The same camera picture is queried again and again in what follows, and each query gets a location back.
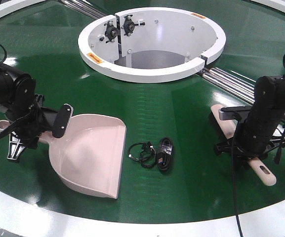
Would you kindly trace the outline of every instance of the orange label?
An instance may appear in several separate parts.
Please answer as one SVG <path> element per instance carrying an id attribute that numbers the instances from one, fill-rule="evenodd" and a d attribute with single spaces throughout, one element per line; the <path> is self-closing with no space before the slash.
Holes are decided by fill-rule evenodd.
<path id="1" fill-rule="evenodd" d="M 193 16 L 197 16 L 197 17 L 199 17 L 199 18 L 201 18 L 201 19 L 205 19 L 206 17 L 205 16 L 203 16 L 203 15 L 200 15 L 200 14 L 198 14 L 198 13 L 192 13 L 192 15 Z"/>
<path id="2" fill-rule="evenodd" d="M 88 53 L 87 55 L 88 55 L 88 57 L 90 57 L 91 59 L 93 59 L 93 61 L 94 61 L 95 63 L 97 63 L 97 64 L 100 64 L 100 63 L 103 62 L 99 57 L 97 57 L 97 56 L 96 56 L 95 54 L 93 54 L 93 53 Z"/>

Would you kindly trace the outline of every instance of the green surface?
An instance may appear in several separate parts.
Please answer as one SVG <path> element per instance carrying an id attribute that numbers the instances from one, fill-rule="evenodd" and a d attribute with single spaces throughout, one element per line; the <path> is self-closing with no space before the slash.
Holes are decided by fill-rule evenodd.
<path id="1" fill-rule="evenodd" d="M 93 1 L 117 12 L 128 2 Z M 169 6 L 198 12 L 216 21 L 227 35 L 214 66 L 257 79 L 283 73 L 285 15 L 242 0 L 191 2 L 133 1 L 129 8 Z M 63 103 L 74 114 L 93 113 L 122 119 L 127 126 L 125 148 L 140 141 L 169 136 L 174 163 L 168 174 L 144 169 L 124 156 L 119 198 L 90 197 L 67 188 L 48 158 L 47 145 L 27 150 L 19 164 L 9 163 L 8 139 L 0 140 L 0 191 L 41 208 L 74 216 L 130 223 L 176 223 L 233 215 L 231 167 L 228 155 L 212 150 L 223 137 L 209 116 L 216 103 L 240 105 L 199 76 L 161 84 L 127 83 L 106 77 L 81 59 L 78 35 L 93 20 L 54 1 L 40 3 L 0 19 L 0 43 L 15 67 L 37 80 L 36 93 L 45 106 Z M 264 186 L 252 170 L 237 173 L 241 213 L 285 199 L 285 149 L 281 165 L 273 154 L 264 162 L 278 182 Z"/>

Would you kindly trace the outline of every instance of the silver rail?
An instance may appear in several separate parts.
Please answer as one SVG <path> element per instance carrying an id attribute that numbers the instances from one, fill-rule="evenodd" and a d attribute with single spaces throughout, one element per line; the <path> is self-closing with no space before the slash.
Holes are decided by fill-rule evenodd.
<path id="1" fill-rule="evenodd" d="M 246 82 L 245 80 L 232 75 L 220 68 L 211 68 L 210 70 L 204 69 L 202 77 L 224 89 L 225 91 L 233 94 L 234 96 L 242 99 L 243 101 L 247 102 L 248 104 L 254 103 L 254 85 Z"/>
<path id="2" fill-rule="evenodd" d="M 64 5 L 78 12 L 81 12 L 94 20 L 107 16 L 104 12 L 96 9 L 91 3 L 86 0 L 59 0 Z"/>

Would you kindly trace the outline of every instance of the dustpan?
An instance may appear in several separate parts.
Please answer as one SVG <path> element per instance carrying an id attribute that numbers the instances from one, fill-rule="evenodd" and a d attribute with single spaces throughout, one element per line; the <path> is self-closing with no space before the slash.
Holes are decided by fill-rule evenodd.
<path id="1" fill-rule="evenodd" d="M 49 144 L 51 165 L 66 186 L 86 195 L 118 198 L 125 134 L 119 118 L 82 114 L 71 117 L 62 138 L 44 132 L 39 141 Z"/>

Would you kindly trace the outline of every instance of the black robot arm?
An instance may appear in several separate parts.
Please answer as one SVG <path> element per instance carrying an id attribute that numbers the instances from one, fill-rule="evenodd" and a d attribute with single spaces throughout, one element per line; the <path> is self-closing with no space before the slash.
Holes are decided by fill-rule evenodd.
<path id="1" fill-rule="evenodd" d="M 240 159 L 252 157 L 265 158 L 267 153 L 277 147 L 285 146 L 285 130 L 277 139 L 273 134 L 285 114 L 285 75 L 261 77 L 254 87 L 254 104 L 247 107 L 223 108 L 221 113 L 228 119 L 238 120 L 236 137 L 216 145 L 216 151 L 230 152 L 230 144 L 235 142 L 235 156 Z M 275 163 L 280 162 L 278 152 Z"/>
<path id="2" fill-rule="evenodd" d="M 59 111 L 43 107 L 44 96 L 35 94 L 36 81 L 29 74 L 4 64 L 5 59 L 6 55 L 0 62 L 0 111 L 10 125 L 0 133 L 0 138 L 10 135 L 10 150 L 11 144 L 19 141 L 22 149 L 8 155 L 9 160 L 18 162 L 25 148 L 37 148 L 43 132 L 51 131 L 53 137 L 62 137 L 73 108 L 68 104 Z"/>

